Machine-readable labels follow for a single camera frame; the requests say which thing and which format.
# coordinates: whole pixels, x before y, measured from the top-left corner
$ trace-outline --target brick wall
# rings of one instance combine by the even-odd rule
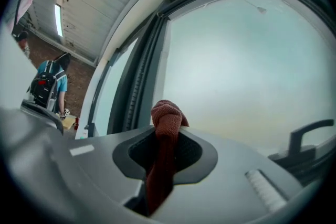
[[[14,34],[20,33],[22,27],[16,26],[13,30]],[[29,33],[29,48],[30,59],[33,65],[38,66],[46,61],[53,60],[63,52],[49,43],[41,40],[33,33]],[[84,97],[89,86],[95,69],[86,63],[83,63],[74,57],[71,59],[67,76],[68,76],[68,92],[65,95],[65,107],[70,110],[70,114],[74,116],[80,116],[80,111],[84,101]]]

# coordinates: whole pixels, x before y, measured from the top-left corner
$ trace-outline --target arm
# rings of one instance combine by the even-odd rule
[[[61,85],[59,87],[59,95],[58,95],[58,107],[60,116],[64,116],[64,96],[66,91],[68,90],[68,78],[65,77],[61,79]]]
[[[65,92],[60,92],[58,96],[59,115],[64,115],[64,96]]]

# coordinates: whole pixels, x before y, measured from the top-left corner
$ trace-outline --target gray plastic panel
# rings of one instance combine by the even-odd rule
[[[9,174],[39,214],[63,223],[158,223],[132,212],[99,189],[84,173],[85,164],[78,165],[71,155],[69,140],[41,119],[0,108],[0,133]],[[78,147],[84,142],[89,140],[71,144]],[[110,177],[106,181],[111,182],[109,188],[117,188]]]
[[[82,147],[84,151],[86,146],[91,146],[91,149],[94,148],[94,150],[74,156],[75,161],[98,188],[111,199],[123,205],[132,197],[138,195],[142,181],[125,177],[115,165],[112,152],[121,142],[150,129],[154,130],[152,126],[148,126],[102,137],[69,140],[68,147],[70,150]]]
[[[298,195],[295,195],[287,205],[273,214],[268,214],[260,219],[249,222],[249,224],[284,224],[289,223],[298,212],[311,200],[321,186],[322,181],[318,180],[305,187]]]
[[[45,116],[39,115],[38,113],[35,113],[34,111],[32,111],[30,109],[27,109],[27,108],[24,108],[24,107],[21,107],[21,110],[24,113],[27,113],[27,114],[29,114],[31,116],[34,116],[34,117],[38,118],[38,119],[44,120],[47,125],[49,125],[50,127],[54,127],[54,128],[57,129],[55,122],[53,122],[52,120],[46,118]]]
[[[245,176],[250,170],[261,170],[286,199],[302,190],[294,177],[248,146],[188,127],[180,132],[184,130],[210,142],[217,149],[218,163],[200,183],[174,186],[152,219],[168,224],[208,223],[210,219],[211,223],[238,224],[263,217],[268,211]]]

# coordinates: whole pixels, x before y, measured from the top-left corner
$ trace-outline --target window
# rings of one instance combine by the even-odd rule
[[[107,67],[108,71],[98,95],[96,109],[92,120],[96,128],[95,136],[107,135],[110,112],[116,94],[115,92],[127,60],[137,41],[138,39],[135,39],[120,55],[118,55],[116,62],[112,66]]]
[[[320,22],[283,0],[197,0],[171,16],[153,104],[175,102],[190,126],[268,156],[290,133],[335,119],[336,51]],[[335,134],[321,128],[303,145]]]

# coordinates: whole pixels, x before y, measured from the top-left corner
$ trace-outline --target teal shirt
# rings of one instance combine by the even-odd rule
[[[40,64],[40,66],[37,69],[37,72],[39,74],[43,73],[44,70],[46,69],[47,66],[47,61],[44,61],[43,63]],[[51,69],[52,73],[58,73],[60,71],[63,71],[63,68],[60,67],[58,71],[54,71],[54,68]],[[59,81],[57,81],[57,92],[66,92],[68,90],[68,77],[65,76],[63,78],[61,78]]]

